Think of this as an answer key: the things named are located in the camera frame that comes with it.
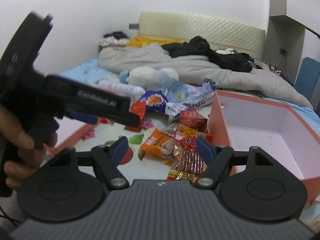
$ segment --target yellow fabric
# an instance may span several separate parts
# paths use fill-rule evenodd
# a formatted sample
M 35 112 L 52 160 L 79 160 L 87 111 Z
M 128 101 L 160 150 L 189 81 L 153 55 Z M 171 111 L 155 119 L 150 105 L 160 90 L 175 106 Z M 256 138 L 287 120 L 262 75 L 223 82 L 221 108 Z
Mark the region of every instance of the yellow fabric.
M 161 39 L 161 38 L 148 38 L 144 36 L 135 36 L 132 41 L 128 42 L 126 47 L 138 47 L 143 48 L 149 46 L 152 43 L 158 43 L 159 45 L 165 45 L 169 43 L 181 43 L 180 40 Z

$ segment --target headboard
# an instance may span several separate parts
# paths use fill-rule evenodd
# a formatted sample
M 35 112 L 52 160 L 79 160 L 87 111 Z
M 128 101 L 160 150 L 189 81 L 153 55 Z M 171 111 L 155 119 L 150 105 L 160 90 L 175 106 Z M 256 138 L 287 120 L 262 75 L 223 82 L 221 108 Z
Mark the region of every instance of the headboard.
M 190 41 L 195 36 L 205 38 L 211 49 L 233 48 L 262 60 L 265 30 L 215 17 L 142 11 L 139 35 Z

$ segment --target open box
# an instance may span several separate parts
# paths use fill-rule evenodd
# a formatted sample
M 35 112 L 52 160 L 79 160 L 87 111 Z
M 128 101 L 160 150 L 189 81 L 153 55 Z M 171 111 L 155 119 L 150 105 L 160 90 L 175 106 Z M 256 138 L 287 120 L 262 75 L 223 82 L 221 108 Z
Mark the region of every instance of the open box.
M 215 145 L 261 147 L 305 184 L 308 201 L 320 194 L 320 137 L 291 106 L 217 90 L 208 131 Z

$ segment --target human hand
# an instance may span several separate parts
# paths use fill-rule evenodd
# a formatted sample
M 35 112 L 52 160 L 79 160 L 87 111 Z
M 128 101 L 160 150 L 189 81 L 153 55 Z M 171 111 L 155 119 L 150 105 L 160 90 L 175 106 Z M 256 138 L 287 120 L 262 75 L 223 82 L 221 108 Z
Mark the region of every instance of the human hand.
M 36 172 L 45 156 L 45 147 L 34 149 L 33 138 L 22 128 L 20 121 L 8 109 L 0 106 L 0 132 L 12 144 L 19 147 L 20 163 L 7 161 L 4 172 L 7 174 L 6 183 L 10 188 L 16 188 L 34 172 Z M 50 147 L 57 143 L 57 134 L 53 134 L 46 144 Z

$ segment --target black circular disc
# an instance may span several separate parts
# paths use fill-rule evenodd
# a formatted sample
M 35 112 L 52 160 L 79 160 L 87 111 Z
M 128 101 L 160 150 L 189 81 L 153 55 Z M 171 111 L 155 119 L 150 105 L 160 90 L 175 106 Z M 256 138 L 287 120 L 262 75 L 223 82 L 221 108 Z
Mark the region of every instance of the black circular disc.
M 65 167 L 42 168 L 18 191 L 18 202 L 29 217 L 45 222 L 78 219 L 95 210 L 104 199 L 102 184 L 93 176 Z
M 306 201 L 306 189 L 294 176 L 241 172 L 220 187 L 222 203 L 236 215 L 258 222 L 296 217 Z

